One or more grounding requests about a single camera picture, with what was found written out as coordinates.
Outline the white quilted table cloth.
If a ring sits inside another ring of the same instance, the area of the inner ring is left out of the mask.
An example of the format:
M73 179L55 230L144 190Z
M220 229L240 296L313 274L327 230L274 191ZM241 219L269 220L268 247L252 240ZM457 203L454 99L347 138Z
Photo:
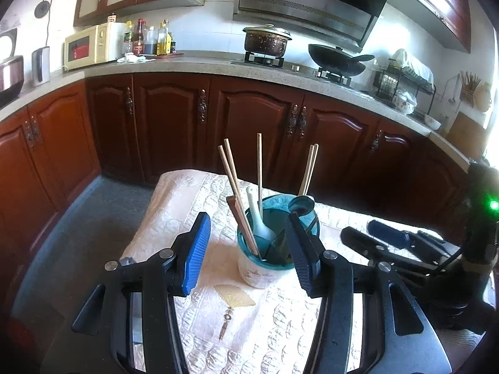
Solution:
M228 178L176 170L157 182L125 259L143 262L188 231L198 213L211 217L211 238L197 286L175 301L179 332L192 373L301 373L320 301L301 289L294 271L264 289L239 267L237 224Z

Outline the white ceramic soup spoon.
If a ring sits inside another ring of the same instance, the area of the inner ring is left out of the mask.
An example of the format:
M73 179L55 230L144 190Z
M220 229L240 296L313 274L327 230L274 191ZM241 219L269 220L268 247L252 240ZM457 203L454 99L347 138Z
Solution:
M251 218L253 221L253 233L255 236L260 237L261 239L271 242L273 241L277 235L274 231L268 228L261 216L260 208L257 201L256 191L253 187L247 187L246 193L249 201L249 209L251 212Z

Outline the dark sauce bottle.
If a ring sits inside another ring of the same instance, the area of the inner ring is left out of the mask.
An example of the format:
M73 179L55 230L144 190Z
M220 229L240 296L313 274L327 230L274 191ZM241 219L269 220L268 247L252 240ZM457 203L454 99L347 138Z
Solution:
M133 54L139 56L144 51L144 19L138 19L133 34Z

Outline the light wooden chopstick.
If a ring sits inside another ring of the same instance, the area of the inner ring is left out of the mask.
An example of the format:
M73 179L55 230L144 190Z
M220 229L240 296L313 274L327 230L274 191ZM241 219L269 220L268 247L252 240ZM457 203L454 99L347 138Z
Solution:
M229 167L229 164L228 164L227 156L225 155L225 151L224 151L224 148L223 148L222 145L218 146L218 152L219 152L219 155L221 157L222 164L223 164L224 170L226 172L226 175L228 176L229 183L230 183L231 188L233 190L233 195L235 196L235 205L234 205L234 207L236 209L237 221L238 221L238 224L239 224L239 229L242 232L242 234L244 236L244 239L245 239L245 242L246 242L245 230L244 230L243 219L242 219L242 213L241 213L241 210L239 208L239 204L238 204L237 197L236 197L236 194L237 194L237 192L236 192L236 186L235 186L235 182L233 180L232 173L231 173L231 170L230 170L230 167Z
M226 155L228 156L228 164L229 164L229 167L230 167L230 170L232 173L232 177L233 177L233 180L234 180L235 186L236 186L236 192L237 192L236 197L237 197L237 201L239 204L239 208L240 208L241 213L242 213L246 242L250 243L251 239L253 239L254 237L252 235L251 227L250 227L250 224L248 222L247 216L243 210L243 201L242 201L241 191L240 191L240 187L239 187L239 179L238 179L237 172L236 172L235 162L234 162L234 158L233 158L233 152L231 150L231 146L230 146L228 138L225 138L223 140L223 145L224 145L224 148L226 150Z
M256 135L257 148L257 185L258 185L258 205L260 217L263 218L263 163L262 163L262 134L257 132Z

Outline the yellow oil bottle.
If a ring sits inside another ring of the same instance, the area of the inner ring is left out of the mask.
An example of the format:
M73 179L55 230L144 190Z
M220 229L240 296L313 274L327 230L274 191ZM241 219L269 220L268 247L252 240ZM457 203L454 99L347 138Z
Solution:
M160 23L157 36L157 56L166 56L171 50L171 37L169 35L168 21Z

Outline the cream microwave oven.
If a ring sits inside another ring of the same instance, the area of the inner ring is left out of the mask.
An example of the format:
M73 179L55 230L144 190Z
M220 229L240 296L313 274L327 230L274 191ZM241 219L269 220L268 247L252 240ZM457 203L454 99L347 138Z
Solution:
M111 22L68 36L63 48L64 67L73 70L118 60L126 30L125 23Z

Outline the steel electric kettle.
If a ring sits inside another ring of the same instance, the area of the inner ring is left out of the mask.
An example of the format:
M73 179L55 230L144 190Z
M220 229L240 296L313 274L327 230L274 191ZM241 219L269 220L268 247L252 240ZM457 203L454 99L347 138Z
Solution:
M50 80L50 47L43 46L31 55L33 85L39 86Z

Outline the wooden cutting board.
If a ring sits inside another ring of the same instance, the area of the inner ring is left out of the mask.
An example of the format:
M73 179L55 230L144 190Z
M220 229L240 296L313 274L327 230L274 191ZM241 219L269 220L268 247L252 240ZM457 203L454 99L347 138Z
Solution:
M452 146L473 161L482 158L487 138L483 126L462 112L458 113L446 136Z

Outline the dark metal spoon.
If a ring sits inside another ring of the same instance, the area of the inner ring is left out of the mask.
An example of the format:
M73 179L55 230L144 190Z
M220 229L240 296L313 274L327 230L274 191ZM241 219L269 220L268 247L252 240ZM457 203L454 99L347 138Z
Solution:
M314 208L315 200L308 195L296 196L288 204L289 213L294 213L298 217L312 213Z

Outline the brown lidded cooking pot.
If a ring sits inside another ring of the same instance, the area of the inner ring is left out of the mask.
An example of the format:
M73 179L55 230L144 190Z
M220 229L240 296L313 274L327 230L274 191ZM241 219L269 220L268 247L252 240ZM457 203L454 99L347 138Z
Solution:
M290 32L272 24L247 26L245 33L245 51L272 57L283 57L287 44L292 40Z

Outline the floral ceramic bowl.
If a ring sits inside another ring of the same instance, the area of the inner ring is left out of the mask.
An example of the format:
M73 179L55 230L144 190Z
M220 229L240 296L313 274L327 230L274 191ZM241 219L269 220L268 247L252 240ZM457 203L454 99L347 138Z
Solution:
M404 115L410 115L416 109L417 100L410 92L398 90L392 97L392 104Z

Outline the gas stove top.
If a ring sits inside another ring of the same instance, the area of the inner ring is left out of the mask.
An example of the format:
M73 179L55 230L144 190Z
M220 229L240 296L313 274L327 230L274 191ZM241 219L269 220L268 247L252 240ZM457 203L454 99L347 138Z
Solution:
M308 78L323 79L330 83L340 84L345 87L350 87L351 78L340 74L334 74L321 67L313 69L306 66L301 66L294 63L288 63L283 57L267 57L265 55L246 52L243 59L232 61L232 64L241 64L247 66L259 66L269 69L277 69L299 74Z

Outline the black dish drying rack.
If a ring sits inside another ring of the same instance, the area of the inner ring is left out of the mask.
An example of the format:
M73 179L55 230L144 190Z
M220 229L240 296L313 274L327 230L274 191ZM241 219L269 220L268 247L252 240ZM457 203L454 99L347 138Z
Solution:
M394 109L398 108L396 100L404 99L414 108L409 117L421 122L429 113L436 95L436 87L433 84L416 75L412 69L404 70L393 58L388 59L388 64L384 69L375 71L373 88L374 97ZM430 97L427 111L419 107L417 102L419 93Z

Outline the black wok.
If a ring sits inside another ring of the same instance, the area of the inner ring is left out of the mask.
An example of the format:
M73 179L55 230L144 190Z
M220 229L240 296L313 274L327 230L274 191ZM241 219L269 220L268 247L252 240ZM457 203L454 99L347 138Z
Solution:
M320 68L344 77L354 77L362 74L366 69L365 62L375 59L372 54L352 57L342 49L319 44L308 45L308 51L312 60Z

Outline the teal rimmed white utensil holder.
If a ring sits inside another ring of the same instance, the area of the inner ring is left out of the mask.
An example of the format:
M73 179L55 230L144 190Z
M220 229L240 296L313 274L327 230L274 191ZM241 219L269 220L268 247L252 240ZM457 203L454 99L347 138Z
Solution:
M296 196L292 194L274 194L263 199L262 222L275 233L276 236L272 239L258 236L254 232L254 217L251 208L245 210L260 253L258 257L250 251L244 235L237 229L238 269L247 285L264 289L294 270L284 225L290 213L289 205L295 198Z

